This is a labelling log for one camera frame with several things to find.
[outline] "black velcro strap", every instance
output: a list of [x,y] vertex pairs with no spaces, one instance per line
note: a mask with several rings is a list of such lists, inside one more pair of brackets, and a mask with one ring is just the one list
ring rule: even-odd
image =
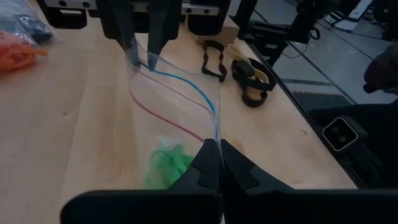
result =
[[[209,60],[209,55],[207,54],[207,48],[208,47],[213,47],[213,48],[215,48],[215,49],[220,51],[220,64],[218,65],[218,70],[221,72],[221,75],[219,75],[217,73],[214,73],[214,72],[212,72],[212,71],[210,71],[209,69],[206,68],[207,61]],[[218,78],[218,80],[220,82],[223,82],[225,80],[226,73],[227,73],[226,68],[223,65],[224,46],[222,44],[220,44],[219,42],[216,42],[214,40],[206,40],[205,43],[203,44],[203,50],[205,51],[205,54],[203,55],[203,59],[205,61],[203,62],[203,65],[201,67],[201,72],[203,74],[211,75],[212,77],[216,77],[216,78]]]
[[[272,91],[276,85],[276,81],[273,77],[267,76],[268,83],[262,82],[259,78],[254,78],[254,69],[262,71],[264,74],[267,74],[267,70],[263,64],[260,62],[249,58],[251,66],[244,60],[232,62],[232,75],[233,78],[241,85],[243,90],[242,100],[243,103],[252,108],[261,106],[266,98],[268,97],[267,91]],[[260,100],[253,100],[247,95],[247,87],[251,87],[257,90],[262,90],[260,93]]]

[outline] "red zipper line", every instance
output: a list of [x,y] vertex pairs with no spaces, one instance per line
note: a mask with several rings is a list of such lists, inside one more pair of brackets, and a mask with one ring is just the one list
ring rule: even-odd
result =
[[161,119],[162,121],[165,121],[166,123],[171,124],[173,127],[175,127],[177,129],[179,129],[179,130],[191,135],[192,137],[194,137],[195,139],[199,140],[200,142],[205,142],[205,140],[203,138],[201,138],[199,135],[195,134],[193,131],[191,131],[191,130],[189,130],[189,129],[187,129],[187,128],[185,128],[185,127],[183,127],[183,126],[181,126],[181,125],[179,125],[177,123],[174,123],[173,121],[171,121],[171,120],[169,120],[167,118],[162,117],[161,115],[157,114],[154,111],[151,111],[149,108],[144,106],[141,102],[139,102],[139,100],[137,100],[137,98],[134,96],[134,94],[132,94],[132,91],[130,89],[129,89],[129,93],[130,93],[131,98],[137,103],[137,105],[140,106],[143,110],[145,110],[149,114],[151,114],[152,116],[154,116],[154,117],[156,117],[158,119]]
[[140,73],[141,75],[147,77],[148,79],[150,79],[150,80],[152,80],[152,81],[154,81],[154,82],[156,82],[156,83],[158,83],[158,84],[161,84],[162,86],[164,86],[164,87],[168,88],[169,90],[175,92],[176,94],[178,94],[178,95],[180,95],[180,96],[186,98],[187,100],[191,101],[192,103],[194,103],[194,104],[196,104],[196,105],[198,105],[198,106],[201,106],[202,108],[204,108],[205,110],[207,110],[207,112],[211,115],[211,117],[212,117],[213,120],[214,120],[214,115],[213,115],[213,113],[209,110],[209,108],[207,108],[207,107],[204,106],[203,104],[200,104],[200,103],[198,103],[198,102],[196,102],[196,101],[194,101],[194,100],[191,100],[189,97],[185,96],[184,94],[179,93],[177,90],[174,90],[173,88],[171,88],[171,87],[169,87],[169,86],[167,86],[167,85],[165,85],[165,84],[163,84],[163,83],[161,83],[161,82],[155,80],[154,78],[151,78],[150,76],[146,75],[145,73],[142,73],[142,72],[140,72],[140,71],[136,71],[136,72],[137,72],[137,73]]

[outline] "clear plastic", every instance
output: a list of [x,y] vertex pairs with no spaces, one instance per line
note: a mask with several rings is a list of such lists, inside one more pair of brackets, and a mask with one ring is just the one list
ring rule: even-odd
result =
[[58,40],[49,26],[44,24],[26,0],[0,0],[0,29],[9,32],[17,24],[35,43]]
[[[178,160],[181,157],[195,157],[205,139],[220,142],[219,83],[216,78],[181,70],[146,52],[138,43],[133,43],[132,49],[126,53],[135,150],[140,173],[145,180],[140,187],[153,189],[156,187],[147,186],[145,182],[165,174],[154,174],[153,167],[161,165],[151,164],[151,158],[161,151],[172,152],[175,149],[175,144],[164,147],[164,139],[172,139],[172,142],[178,143],[179,150],[182,148],[183,155],[179,155]],[[157,63],[151,69],[149,65],[153,62]],[[169,154],[162,159],[177,160]]]

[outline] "orange rubber band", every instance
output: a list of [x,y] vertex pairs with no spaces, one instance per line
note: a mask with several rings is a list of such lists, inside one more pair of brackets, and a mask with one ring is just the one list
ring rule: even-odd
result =
[[0,71],[8,71],[36,63],[36,55],[47,56],[46,50],[24,44],[18,36],[0,30]]

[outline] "green cloth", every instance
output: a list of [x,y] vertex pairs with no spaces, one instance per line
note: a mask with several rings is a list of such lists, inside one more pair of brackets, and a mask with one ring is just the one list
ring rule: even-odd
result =
[[183,146],[172,150],[165,146],[154,151],[149,159],[149,171],[145,177],[147,189],[167,189],[189,168],[193,156],[183,153]]

